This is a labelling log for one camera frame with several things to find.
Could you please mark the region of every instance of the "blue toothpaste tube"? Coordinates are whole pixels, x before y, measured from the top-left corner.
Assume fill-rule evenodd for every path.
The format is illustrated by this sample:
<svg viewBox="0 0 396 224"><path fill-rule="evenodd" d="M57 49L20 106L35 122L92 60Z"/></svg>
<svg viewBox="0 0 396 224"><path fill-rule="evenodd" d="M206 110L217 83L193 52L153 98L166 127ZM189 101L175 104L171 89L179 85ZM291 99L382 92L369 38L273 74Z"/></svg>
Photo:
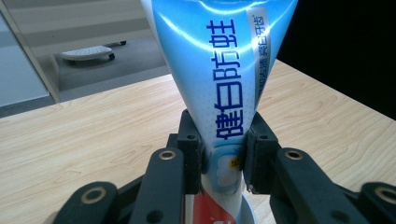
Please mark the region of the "blue toothpaste tube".
<svg viewBox="0 0 396 224"><path fill-rule="evenodd" d="M246 132L297 0L141 0L205 143L193 223L241 223Z"/></svg>

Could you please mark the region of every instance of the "toothpaste tube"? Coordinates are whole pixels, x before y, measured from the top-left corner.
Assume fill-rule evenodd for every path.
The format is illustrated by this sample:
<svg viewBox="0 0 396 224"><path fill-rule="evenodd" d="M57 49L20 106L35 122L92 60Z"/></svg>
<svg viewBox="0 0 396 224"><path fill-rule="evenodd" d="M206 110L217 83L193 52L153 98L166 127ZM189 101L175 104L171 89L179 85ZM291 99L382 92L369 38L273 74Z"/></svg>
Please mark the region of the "toothpaste tube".
<svg viewBox="0 0 396 224"><path fill-rule="evenodd" d="M142 0L205 143L193 223L240 223L246 132L297 0Z"/></svg>

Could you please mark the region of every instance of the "wood grain surface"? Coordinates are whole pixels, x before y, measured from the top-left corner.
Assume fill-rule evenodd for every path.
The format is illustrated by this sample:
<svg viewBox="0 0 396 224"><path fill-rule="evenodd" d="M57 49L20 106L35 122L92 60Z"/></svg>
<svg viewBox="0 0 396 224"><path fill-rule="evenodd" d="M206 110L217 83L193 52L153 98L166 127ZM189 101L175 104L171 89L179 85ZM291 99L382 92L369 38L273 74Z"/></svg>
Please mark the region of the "wood grain surface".
<svg viewBox="0 0 396 224"><path fill-rule="evenodd" d="M43 223L85 184L141 176L183 109L169 75L0 119L0 223ZM258 111L333 182L396 185L395 120L281 62ZM258 222L274 223L269 197L247 196Z"/></svg>

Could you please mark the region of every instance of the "dark background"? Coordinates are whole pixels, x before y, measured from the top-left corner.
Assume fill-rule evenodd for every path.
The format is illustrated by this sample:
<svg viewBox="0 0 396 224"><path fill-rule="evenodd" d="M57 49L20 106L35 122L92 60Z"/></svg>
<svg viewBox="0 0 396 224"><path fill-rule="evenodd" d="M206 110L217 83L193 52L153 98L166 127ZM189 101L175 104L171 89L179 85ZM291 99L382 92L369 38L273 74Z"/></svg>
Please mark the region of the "dark background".
<svg viewBox="0 0 396 224"><path fill-rule="evenodd" d="M396 119L390 1L300 0L277 58Z"/></svg>

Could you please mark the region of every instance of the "white wall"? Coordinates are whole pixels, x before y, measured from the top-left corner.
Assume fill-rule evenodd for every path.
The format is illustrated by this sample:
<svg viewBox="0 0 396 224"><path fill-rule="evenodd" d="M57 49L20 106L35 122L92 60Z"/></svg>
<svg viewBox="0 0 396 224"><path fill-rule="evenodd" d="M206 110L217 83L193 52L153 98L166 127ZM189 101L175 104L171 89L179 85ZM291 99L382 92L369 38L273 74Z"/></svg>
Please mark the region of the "white wall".
<svg viewBox="0 0 396 224"><path fill-rule="evenodd" d="M48 95L49 92L0 14L0 106Z"/></svg>

